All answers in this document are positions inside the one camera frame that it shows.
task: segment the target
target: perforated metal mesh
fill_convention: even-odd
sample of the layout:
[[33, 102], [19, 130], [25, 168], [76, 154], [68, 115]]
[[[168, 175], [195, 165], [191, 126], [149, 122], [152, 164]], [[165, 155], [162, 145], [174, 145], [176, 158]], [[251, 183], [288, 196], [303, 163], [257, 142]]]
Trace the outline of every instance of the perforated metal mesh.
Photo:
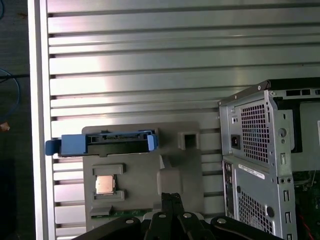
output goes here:
[[265, 207], [248, 196], [244, 192], [240, 193], [239, 199], [239, 220], [247, 225], [272, 234], [273, 224], [266, 218]]
[[269, 129], [265, 105], [241, 109], [243, 151], [248, 158], [268, 163]]

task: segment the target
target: dark floor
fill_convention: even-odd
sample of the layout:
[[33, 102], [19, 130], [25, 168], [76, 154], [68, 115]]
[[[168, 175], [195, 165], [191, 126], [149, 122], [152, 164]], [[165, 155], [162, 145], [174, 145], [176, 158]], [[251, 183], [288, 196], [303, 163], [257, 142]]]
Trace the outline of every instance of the dark floor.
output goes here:
[[[29, 74], [27, 0], [3, 2], [5, 13], [0, 19], [0, 68], [14, 75]], [[21, 78], [19, 83], [21, 101], [16, 111], [7, 118], [10, 130], [0, 131], [0, 223], [7, 222], [11, 215], [15, 225], [10, 239], [35, 240], [30, 79]], [[14, 105], [16, 97], [17, 87], [13, 80], [0, 83], [0, 119]], [[11, 229], [1, 224], [0, 233], [1, 230]]]

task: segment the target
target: barcode label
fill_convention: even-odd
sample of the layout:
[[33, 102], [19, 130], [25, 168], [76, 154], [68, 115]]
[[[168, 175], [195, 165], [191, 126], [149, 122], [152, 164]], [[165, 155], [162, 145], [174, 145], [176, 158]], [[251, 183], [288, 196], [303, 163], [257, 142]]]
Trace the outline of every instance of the barcode label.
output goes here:
[[250, 173], [250, 174], [252, 174], [252, 175], [255, 175], [258, 178], [261, 178], [261, 179], [265, 179], [266, 178], [265, 175], [263, 175], [262, 173], [260, 173], [258, 171], [255, 171], [255, 170], [253, 170], [253, 169], [251, 169], [251, 168], [249, 168], [247, 166], [243, 166], [243, 165], [239, 164], [239, 168], [244, 170], [244, 171], [246, 171], [246, 172], [248, 172], [248, 173]]

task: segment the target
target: metal side panel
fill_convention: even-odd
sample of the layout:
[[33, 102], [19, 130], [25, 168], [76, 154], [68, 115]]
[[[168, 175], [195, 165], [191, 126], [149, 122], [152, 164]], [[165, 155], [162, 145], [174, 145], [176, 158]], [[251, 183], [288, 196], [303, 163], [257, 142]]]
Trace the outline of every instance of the metal side panel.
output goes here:
[[196, 121], [204, 215], [225, 212], [217, 101], [320, 75], [318, 0], [28, 0], [37, 240], [85, 230], [81, 158], [44, 143], [87, 126]]

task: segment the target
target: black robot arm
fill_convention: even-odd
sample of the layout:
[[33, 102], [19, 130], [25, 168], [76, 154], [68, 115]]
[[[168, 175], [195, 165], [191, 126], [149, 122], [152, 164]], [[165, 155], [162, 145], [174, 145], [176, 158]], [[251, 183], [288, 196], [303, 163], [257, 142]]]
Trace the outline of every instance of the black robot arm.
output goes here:
[[274, 235], [232, 218], [221, 216], [205, 222], [198, 213], [186, 212], [178, 193], [162, 193], [161, 211], [142, 222], [119, 217], [74, 240], [280, 240]]

